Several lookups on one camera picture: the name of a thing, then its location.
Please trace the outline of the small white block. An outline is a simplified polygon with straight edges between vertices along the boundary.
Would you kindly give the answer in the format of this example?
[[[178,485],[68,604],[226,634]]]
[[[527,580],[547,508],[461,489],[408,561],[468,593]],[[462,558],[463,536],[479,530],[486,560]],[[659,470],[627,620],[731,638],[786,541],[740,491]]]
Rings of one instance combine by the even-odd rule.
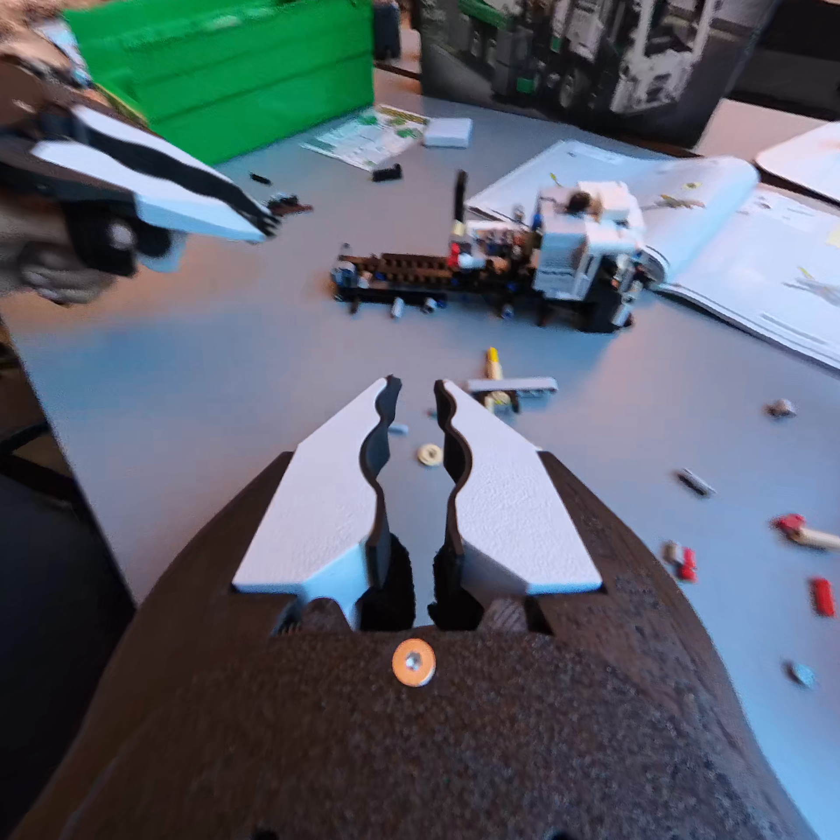
[[[468,118],[433,118],[423,132],[428,149],[465,150],[471,145],[474,122]]]

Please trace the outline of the white paper sheet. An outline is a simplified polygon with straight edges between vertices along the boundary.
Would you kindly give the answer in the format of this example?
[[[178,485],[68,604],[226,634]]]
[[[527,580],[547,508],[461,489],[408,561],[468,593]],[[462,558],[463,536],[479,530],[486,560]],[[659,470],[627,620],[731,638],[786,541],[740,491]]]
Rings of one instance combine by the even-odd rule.
[[[839,122],[778,143],[755,162],[767,174],[839,203]]]

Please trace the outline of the open instruction booklet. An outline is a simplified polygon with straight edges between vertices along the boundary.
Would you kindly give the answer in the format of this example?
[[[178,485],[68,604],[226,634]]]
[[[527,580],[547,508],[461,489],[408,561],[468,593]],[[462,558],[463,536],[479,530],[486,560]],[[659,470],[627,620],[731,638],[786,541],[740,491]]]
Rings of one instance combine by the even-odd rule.
[[[541,187],[623,182],[657,291],[828,369],[839,367],[838,217],[760,184],[731,156],[644,158],[580,141],[542,151],[466,201],[498,221]]]

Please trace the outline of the partly built lego truck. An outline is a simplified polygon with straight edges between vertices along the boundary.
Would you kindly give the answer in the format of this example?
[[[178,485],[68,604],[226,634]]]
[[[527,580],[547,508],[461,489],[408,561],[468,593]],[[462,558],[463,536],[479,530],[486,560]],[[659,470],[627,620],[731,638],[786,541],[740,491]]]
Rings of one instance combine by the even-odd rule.
[[[645,225],[623,182],[557,182],[538,192],[533,214],[517,206],[501,221],[468,219],[468,176],[459,171],[445,255],[351,255],[344,245],[331,271],[333,296],[357,312],[379,303],[394,319],[406,306],[426,312],[450,298],[479,298],[502,319],[525,303],[545,326],[556,309],[585,333],[634,324],[644,265]]]

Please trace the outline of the grey beam lego subassembly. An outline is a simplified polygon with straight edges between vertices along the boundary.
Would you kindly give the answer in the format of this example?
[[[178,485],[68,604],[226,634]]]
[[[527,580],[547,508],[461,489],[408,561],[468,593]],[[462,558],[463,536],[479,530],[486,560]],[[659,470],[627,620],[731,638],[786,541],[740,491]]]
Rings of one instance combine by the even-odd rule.
[[[549,376],[506,377],[497,349],[489,347],[485,355],[484,376],[468,380],[465,390],[486,410],[498,415],[519,414],[522,400],[552,396],[559,387]]]

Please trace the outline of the plastic bags of lego parts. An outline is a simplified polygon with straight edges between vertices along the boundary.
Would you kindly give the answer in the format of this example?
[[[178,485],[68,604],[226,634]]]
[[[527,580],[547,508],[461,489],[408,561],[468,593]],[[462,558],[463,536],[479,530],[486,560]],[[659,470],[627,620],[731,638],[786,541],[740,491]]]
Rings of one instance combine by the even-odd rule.
[[[94,2],[2,1],[2,67],[19,67],[48,81],[69,87],[91,87],[69,34],[65,12],[81,11]]]

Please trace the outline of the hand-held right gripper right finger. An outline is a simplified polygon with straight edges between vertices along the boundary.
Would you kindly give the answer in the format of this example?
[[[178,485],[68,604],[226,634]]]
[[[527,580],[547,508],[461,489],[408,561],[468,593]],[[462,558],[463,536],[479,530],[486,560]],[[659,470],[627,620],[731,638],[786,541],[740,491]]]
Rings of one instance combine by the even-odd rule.
[[[556,458],[491,414],[450,380],[435,382],[447,501],[438,603],[466,593],[480,606],[498,597],[577,595],[602,588],[550,476]]]

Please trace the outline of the white green leaflet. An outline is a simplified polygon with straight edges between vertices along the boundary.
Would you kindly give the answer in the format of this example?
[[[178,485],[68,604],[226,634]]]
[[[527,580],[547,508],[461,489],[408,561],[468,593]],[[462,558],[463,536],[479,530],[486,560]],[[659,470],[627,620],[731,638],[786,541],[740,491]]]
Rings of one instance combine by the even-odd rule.
[[[376,104],[337,128],[304,141],[301,147],[373,172],[419,144],[429,122],[424,115]]]

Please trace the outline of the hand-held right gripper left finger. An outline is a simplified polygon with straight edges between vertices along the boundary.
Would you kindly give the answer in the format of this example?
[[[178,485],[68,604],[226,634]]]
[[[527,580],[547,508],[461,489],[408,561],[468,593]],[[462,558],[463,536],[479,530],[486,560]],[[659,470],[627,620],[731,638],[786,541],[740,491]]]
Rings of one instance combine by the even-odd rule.
[[[378,477],[402,382],[376,380],[297,446],[239,565],[243,594],[330,599],[349,621],[383,587],[392,536]]]

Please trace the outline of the green plastic bin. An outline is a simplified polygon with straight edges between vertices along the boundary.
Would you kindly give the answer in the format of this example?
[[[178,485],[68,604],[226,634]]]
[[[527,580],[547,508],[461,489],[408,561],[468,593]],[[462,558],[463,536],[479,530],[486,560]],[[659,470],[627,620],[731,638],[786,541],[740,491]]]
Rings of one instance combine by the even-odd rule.
[[[94,83],[215,165],[370,106],[367,1],[134,1],[65,12]]]

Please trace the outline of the lego set cardboard box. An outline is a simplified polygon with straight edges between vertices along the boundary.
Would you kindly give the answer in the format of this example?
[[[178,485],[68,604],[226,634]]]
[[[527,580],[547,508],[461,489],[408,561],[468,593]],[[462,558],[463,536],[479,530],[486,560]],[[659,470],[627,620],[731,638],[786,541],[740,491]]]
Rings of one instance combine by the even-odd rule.
[[[423,94],[691,148],[779,4],[416,2]]]

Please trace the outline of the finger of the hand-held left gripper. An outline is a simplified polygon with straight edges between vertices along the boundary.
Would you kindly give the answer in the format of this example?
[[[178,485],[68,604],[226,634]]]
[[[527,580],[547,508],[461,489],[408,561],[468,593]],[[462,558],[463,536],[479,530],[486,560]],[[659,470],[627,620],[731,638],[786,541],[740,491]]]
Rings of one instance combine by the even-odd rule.
[[[32,153],[133,195],[147,224],[188,234],[261,243],[277,234],[271,213],[225,175],[168,143],[42,140]]]
[[[90,107],[71,113],[87,145],[128,173],[145,223],[180,232],[277,231],[266,205],[157,134]]]

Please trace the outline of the person's left hand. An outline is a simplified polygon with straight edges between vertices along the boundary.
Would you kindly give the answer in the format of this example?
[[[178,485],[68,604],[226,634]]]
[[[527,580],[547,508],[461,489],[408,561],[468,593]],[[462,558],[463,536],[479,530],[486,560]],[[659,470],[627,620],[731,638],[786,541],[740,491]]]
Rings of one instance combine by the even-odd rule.
[[[116,280],[78,257],[58,204],[2,191],[2,297],[33,291],[60,306],[83,305]]]

